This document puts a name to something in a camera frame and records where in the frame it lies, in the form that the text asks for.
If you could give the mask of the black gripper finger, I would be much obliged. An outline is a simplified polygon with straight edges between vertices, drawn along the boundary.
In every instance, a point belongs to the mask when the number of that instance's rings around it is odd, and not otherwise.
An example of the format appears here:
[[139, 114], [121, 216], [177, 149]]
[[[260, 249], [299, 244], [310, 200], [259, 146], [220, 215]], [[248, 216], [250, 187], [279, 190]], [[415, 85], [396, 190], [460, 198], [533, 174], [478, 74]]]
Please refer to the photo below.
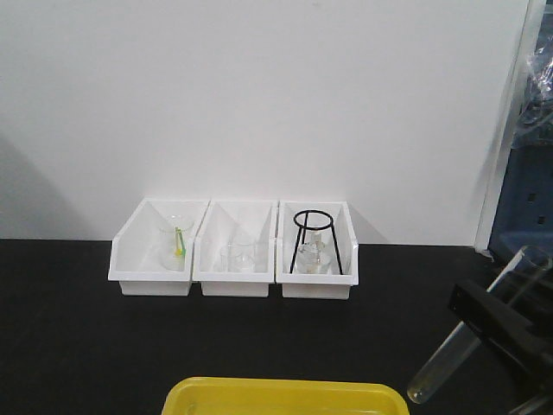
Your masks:
[[551, 336], [540, 336], [526, 320], [466, 324], [505, 363], [523, 371], [529, 383], [539, 389], [552, 388]]
[[448, 307], [478, 337], [489, 340], [520, 340], [532, 326], [530, 320], [470, 280], [454, 285]]

